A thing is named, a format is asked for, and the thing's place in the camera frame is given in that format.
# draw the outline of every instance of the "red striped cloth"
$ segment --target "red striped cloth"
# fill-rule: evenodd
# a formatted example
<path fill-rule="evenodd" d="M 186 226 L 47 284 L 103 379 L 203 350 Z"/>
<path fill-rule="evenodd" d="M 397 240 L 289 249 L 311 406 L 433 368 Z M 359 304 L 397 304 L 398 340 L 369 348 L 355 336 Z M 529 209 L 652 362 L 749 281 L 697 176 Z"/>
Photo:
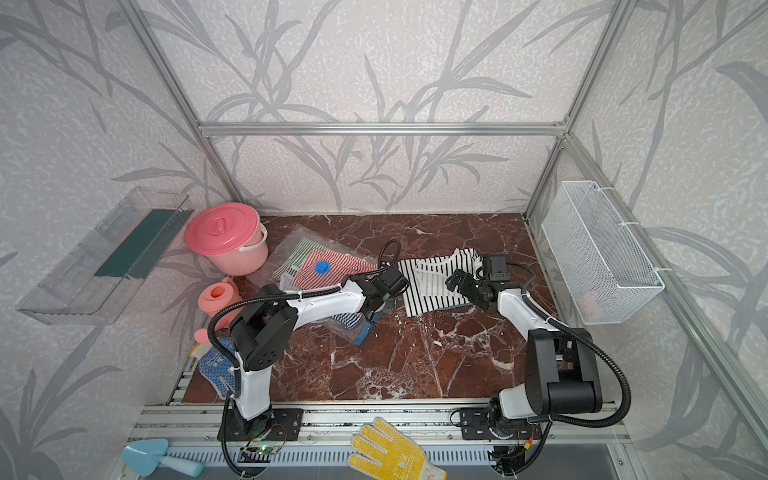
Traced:
<path fill-rule="evenodd" d="M 320 275 L 315 271 L 315 265 L 318 262 L 330 263 L 330 270 Z M 322 286 L 335 285 L 349 275 L 350 273 L 361 273 L 375 270 L 376 265 L 368 263 L 365 260 L 355 258 L 345 253 L 334 252 L 333 250 L 313 250 L 306 258 L 304 265 L 296 275 L 293 285 L 301 289 L 310 290 Z"/>

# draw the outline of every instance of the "pink watering can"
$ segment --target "pink watering can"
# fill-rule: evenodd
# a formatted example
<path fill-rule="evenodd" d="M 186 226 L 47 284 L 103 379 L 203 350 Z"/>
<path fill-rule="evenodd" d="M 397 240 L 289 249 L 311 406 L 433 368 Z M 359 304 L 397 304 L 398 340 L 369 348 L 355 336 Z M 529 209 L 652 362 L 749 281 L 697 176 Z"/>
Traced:
<path fill-rule="evenodd" d="M 197 306 L 200 310 L 203 310 L 210 316 L 214 316 L 226 306 L 233 303 L 242 302 L 243 298 L 240 296 L 240 292 L 237 290 L 235 282 L 227 277 L 221 280 L 219 283 L 214 283 L 209 286 L 200 294 L 200 298 L 197 299 Z M 216 330 L 229 328 L 230 323 L 237 317 L 242 308 L 233 310 L 227 315 L 221 317 L 216 323 Z M 198 343 L 208 343 L 208 330 L 199 329 L 194 334 L 194 339 Z"/>

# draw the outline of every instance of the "black and white striped shirt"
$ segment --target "black and white striped shirt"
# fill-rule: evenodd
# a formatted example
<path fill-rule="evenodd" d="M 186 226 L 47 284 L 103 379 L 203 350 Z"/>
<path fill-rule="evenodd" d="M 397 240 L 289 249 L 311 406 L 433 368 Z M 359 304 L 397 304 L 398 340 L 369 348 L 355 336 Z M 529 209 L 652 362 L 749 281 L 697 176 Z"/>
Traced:
<path fill-rule="evenodd" d="M 474 274 L 481 263 L 480 256 L 472 248 L 464 250 L 457 248 L 449 257 L 412 258 L 399 261 L 397 267 L 411 283 L 402 295 L 406 304 L 406 314 L 418 316 L 424 312 L 469 304 L 467 297 L 448 290 L 445 281 L 457 269 Z"/>

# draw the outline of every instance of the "blue bottle cap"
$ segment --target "blue bottle cap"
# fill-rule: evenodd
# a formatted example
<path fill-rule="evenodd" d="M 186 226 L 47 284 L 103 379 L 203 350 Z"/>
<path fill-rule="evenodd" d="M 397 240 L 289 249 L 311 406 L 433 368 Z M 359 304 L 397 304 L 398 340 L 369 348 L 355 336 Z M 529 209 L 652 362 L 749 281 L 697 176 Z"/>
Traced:
<path fill-rule="evenodd" d="M 315 263 L 315 272 L 319 275 L 324 275 L 328 273 L 331 270 L 331 264 L 326 262 L 325 260 L 322 262 Z"/>

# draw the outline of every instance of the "bucket handle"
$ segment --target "bucket handle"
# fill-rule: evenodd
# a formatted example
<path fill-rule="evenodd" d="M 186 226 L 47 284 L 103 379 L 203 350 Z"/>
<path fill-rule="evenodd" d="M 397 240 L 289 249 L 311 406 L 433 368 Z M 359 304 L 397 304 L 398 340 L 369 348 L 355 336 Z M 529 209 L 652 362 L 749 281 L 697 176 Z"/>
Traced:
<path fill-rule="evenodd" d="M 256 248 L 261 247 L 266 243 L 266 227 L 263 223 L 259 222 L 259 228 L 261 229 L 261 233 L 263 233 L 263 238 L 259 243 L 256 243 L 255 245 L 249 245 L 248 247 L 240 247 L 238 250 L 240 252 L 247 252 L 248 250 L 255 250 Z"/>

